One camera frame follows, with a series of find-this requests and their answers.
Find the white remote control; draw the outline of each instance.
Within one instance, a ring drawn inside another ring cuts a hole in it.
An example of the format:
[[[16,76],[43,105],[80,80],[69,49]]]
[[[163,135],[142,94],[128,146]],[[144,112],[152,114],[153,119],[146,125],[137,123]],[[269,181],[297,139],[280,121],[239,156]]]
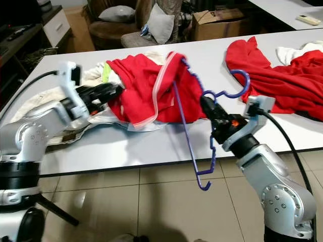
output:
[[[318,19],[315,19],[315,18],[312,18],[312,17],[309,17],[309,16],[306,16],[306,15],[300,15],[300,16],[297,16],[298,20],[304,22],[304,23],[307,23],[307,24],[311,24],[311,25],[318,25],[320,24],[320,20]]]

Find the pillow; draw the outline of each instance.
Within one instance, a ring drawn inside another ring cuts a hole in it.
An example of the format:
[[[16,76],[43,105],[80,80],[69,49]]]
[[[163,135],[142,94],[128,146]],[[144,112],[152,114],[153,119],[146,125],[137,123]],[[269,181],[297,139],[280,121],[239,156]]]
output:
[[[128,6],[115,6],[104,10],[99,19],[108,22],[126,23],[133,21],[135,17],[135,10]]]
[[[167,15],[156,3],[147,22],[148,30],[158,44],[165,44],[172,35],[174,15]]]

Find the white table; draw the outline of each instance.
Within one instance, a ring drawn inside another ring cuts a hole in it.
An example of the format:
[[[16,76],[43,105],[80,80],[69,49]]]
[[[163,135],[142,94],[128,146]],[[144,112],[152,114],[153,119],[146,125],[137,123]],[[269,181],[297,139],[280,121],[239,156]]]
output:
[[[302,0],[249,0],[259,8],[288,24],[295,30],[323,28],[323,7],[313,7]],[[310,25],[296,19],[307,15],[321,20],[319,25]]]
[[[187,56],[192,71],[199,75],[205,89],[211,89],[215,92],[225,89],[230,93],[236,93],[241,90],[241,86],[228,73],[224,57],[229,44],[242,38],[248,39],[249,36],[45,56],[26,82],[44,72],[56,70],[60,61],[73,61],[82,65],[84,70],[87,70],[97,62],[108,59],[125,58],[130,54],[136,55],[149,50],[158,51],[166,55],[174,50]],[[279,65],[275,54],[277,44],[298,48],[309,41],[323,39],[323,31],[304,30],[263,34],[258,35],[256,38],[259,48],[272,62],[273,66],[276,66]],[[57,79],[54,76],[49,76],[32,85],[13,105],[4,121],[8,122],[24,101],[38,92],[57,86],[57,84]],[[219,103],[228,113],[242,113],[245,107],[245,104],[238,99],[228,99],[226,97],[220,97]],[[295,114],[275,114],[274,116],[290,136],[297,150],[323,147],[323,123]],[[189,134],[196,158],[210,158],[209,121],[198,120],[190,124]],[[290,150],[283,136],[271,122],[268,122],[264,128],[257,132],[255,137],[261,143],[267,143],[275,152]],[[225,152],[217,145],[217,157],[229,156],[233,156],[232,153]],[[86,172],[187,161],[190,159],[181,125],[167,125],[162,130],[148,133],[132,133],[126,132],[117,126],[102,126],[88,131],[80,141],[65,149],[46,154],[41,163],[41,174]]]

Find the tiled floor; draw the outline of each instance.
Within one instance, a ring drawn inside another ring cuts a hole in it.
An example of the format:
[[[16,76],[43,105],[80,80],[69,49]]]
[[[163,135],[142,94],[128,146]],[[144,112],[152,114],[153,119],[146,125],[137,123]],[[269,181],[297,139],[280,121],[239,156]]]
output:
[[[323,151],[301,153],[323,226]],[[304,185],[292,155],[281,155],[292,177]],[[200,163],[207,168],[208,163]],[[80,220],[73,227],[46,211],[43,241],[108,242],[123,233],[151,242],[263,241],[263,211],[253,188],[235,165],[222,160],[209,191],[197,186],[191,164],[42,178],[44,195]],[[318,241],[323,230],[318,229]]]

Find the red garment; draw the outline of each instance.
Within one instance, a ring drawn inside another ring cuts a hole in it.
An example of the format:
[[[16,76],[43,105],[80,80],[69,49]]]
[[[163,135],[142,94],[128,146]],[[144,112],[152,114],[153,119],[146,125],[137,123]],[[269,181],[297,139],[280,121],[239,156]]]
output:
[[[155,64],[143,54],[107,61],[126,87],[118,99],[109,102],[118,119],[137,128],[154,120],[181,122],[173,81],[179,90],[186,122],[205,117],[199,105],[202,89],[182,62],[183,58],[183,55],[171,52],[164,66]]]
[[[249,90],[242,96],[266,95],[276,99],[272,112],[305,111],[323,120],[323,53],[314,50],[292,60],[290,66],[271,68],[271,63],[257,48],[255,37],[233,42],[226,56],[230,70],[242,69],[250,75]],[[244,78],[236,74],[244,85]]]

